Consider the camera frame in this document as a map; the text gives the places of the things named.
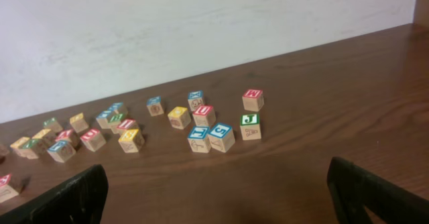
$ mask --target letter block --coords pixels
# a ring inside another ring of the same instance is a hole
[[[96,120],[99,123],[100,127],[102,129],[109,129],[109,119],[112,118],[114,112],[112,110],[106,110],[100,113],[100,115],[97,116]]]
[[[83,113],[79,113],[76,116],[70,118],[70,124],[76,133],[80,133],[89,128],[89,125],[86,123]]]
[[[59,133],[63,130],[62,126],[58,123],[55,117],[43,122],[43,127],[46,129],[52,129],[54,133]]]
[[[223,123],[216,124],[208,133],[208,138],[212,148],[224,153],[235,144],[233,128]]]
[[[243,140],[261,139],[261,126],[259,114],[248,114],[241,116],[240,129]]]
[[[25,157],[25,154],[21,150],[22,150],[22,146],[26,145],[26,143],[28,143],[28,141],[29,141],[29,137],[21,137],[15,143],[11,144],[11,149],[19,157]]]
[[[127,107],[123,103],[113,103],[107,110],[111,110],[115,114],[128,114]]]
[[[208,127],[194,127],[189,133],[190,148],[196,153],[209,153],[212,148],[208,139]]]
[[[78,135],[73,129],[62,131],[55,139],[56,142],[59,142],[60,140],[67,141],[73,148],[77,148],[79,144]]]
[[[48,153],[55,161],[65,163],[76,154],[76,150],[74,150],[70,142],[66,140],[60,140],[48,149]]]
[[[249,89],[243,95],[244,109],[248,111],[259,111],[263,106],[263,93],[261,90]]]
[[[56,134],[52,129],[42,129],[40,132],[33,136],[33,139],[42,139],[46,144],[46,147],[49,148],[55,144]]]
[[[126,119],[122,121],[121,124],[119,124],[117,127],[117,130],[120,135],[125,133],[128,129],[139,129],[139,124],[136,122],[136,120],[133,119]]]
[[[39,158],[48,148],[42,139],[31,139],[21,148],[21,152],[29,159]]]
[[[202,127],[210,127],[216,122],[215,110],[212,106],[199,106],[192,113],[195,120],[195,125]]]
[[[146,106],[152,117],[164,114],[164,105],[161,102],[161,97],[154,97],[147,100]]]
[[[188,109],[185,107],[175,107],[168,114],[168,119],[172,127],[176,129],[184,129],[191,122]]]
[[[85,147],[92,152],[97,151],[106,144],[105,138],[98,129],[90,129],[80,137],[80,140],[82,140]]]
[[[117,127],[122,123],[122,121],[125,118],[127,118],[127,114],[126,113],[120,113],[120,114],[114,115],[110,119],[109,126],[110,126],[110,129],[112,129],[113,133],[119,133],[119,130],[117,129]]]
[[[137,153],[144,143],[145,139],[140,129],[127,130],[119,139],[119,144],[125,153]]]
[[[12,174],[0,177],[0,203],[20,194],[23,181]]]
[[[202,91],[189,93],[188,102],[191,111],[195,111],[199,106],[204,105],[204,96]]]

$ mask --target brown table surface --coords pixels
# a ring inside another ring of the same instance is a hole
[[[241,140],[241,96],[262,89],[262,140]],[[226,153],[191,152],[185,130],[145,106],[161,95],[167,111],[188,107],[203,90],[218,122],[232,125]],[[31,176],[11,210],[93,164],[102,164],[109,193],[102,223],[336,223],[326,173],[341,156],[429,199],[429,30],[416,25],[376,32],[249,64],[193,76],[0,125],[1,141],[32,136],[49,117],[84,112],[91,126],[110,104],[126,103],[146,145],[125,154],[118,135],[93,153],[81,148],[67,163],[48,155],[10,154],[0,174]]]

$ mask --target red block face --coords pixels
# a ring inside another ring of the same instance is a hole
[[[59,135],[55,140],[56,140],[56,141],[59,141],[59,140],[61,140],[61,139],[64,139],[64,138],[70,137],[70,136],[73,134],[73,132],[74,132],[74,130],[73,130],[73,129],[69,129],[69,130],[66,130],[66,131],[62,131],[62,132],[60,133],[60,135]]]
[[[213,110],[212,106],[199,106],[195,112],[193,112],[193,114],[195,115],[201,115],[201,116],[206,116],[207,114],[209,114],[211,111]]]
[[[86,134],[82,135],[81,140],[88,141],[92,139],[96,134],[100,133],[98,129],[91,129]]]
[[[258,98],[261,94],[262,94],[261,90],[252,90],[252,89],[249,89],[243,95],[243,97]]]
[[[11,180],[11,175],[8,174],[7,176],[3,176],[0,178],[0,187],[5,186],[6,184],[9,183],[9,181]]]
[[[126,119],[119,126],[117,126],[117,128],[119,128],[119,129],[128,129],[134,123],[135,123],[135,120]]]

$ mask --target yellow block face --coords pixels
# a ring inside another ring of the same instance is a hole
[[[38,132],[37,134],[35,134],[35,136],[33,136],[33,138],[34,139],[42,139],[50,131],[51,131],[51,129],[43,129],[40,132]]]
[[[78,115],[70,118],[70,123],[74,123],[75,121],[83,119],[83,113],[79,113]]]
[[[180,116],[182,116],[183,114],[185,114],[188,111],[187,108],[185,107],[176,107],[173,109],[173,111],[171,111],[168,114],[168,117],[175,117],[175,118],[179,118]]]
[[[130,129],[124,132],[119,141],[133,141],[134,137],[139,132],[138,129]]]
[[[23,144],[27,143],[29,141],[29,137],[22,137],[18,139],[15,143],[11,144],[11,148],[19,148]]]

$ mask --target blue block face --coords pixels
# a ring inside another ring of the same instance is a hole
[[[108,118],[111,114],[112,114],[112,110],[106,110],[103,111],[102,113],[100,113],[100,115],[97,117],[98,119],[100,118]]]
[[[197,98],[201,98],[202,97],[202,91],[196,91],[196,92],[191,92],[188,95],[188,99],[197,99]]]
[[[208,127],[194,127],[189,133],[188,138],[190,139],[204,139],[207,136]]]
[[[66,144],[66,140],[60,140],[56,142],[56,144],[54,144],[51,148],[49,148],[48,151],[57,152],[58,150],[61,150],[61,148],[64,147]]]
[[[113,104],[109,107],[109,110],[114,111],[114,110],[116,110],[116,109],[120,108],[122,105],[123,105],[123,103],[113,103]]]
[[[218,123],[210,130],[210,133],[208,134],[218,138],[224,138],[231,130],[232,130],[231,126],[228,126],[223,123]]]
[[[153,98],[147,100],[146,105],[153,105],[153,104],[160,103],[160,102],[161,102],[161,97],[153,97]]]

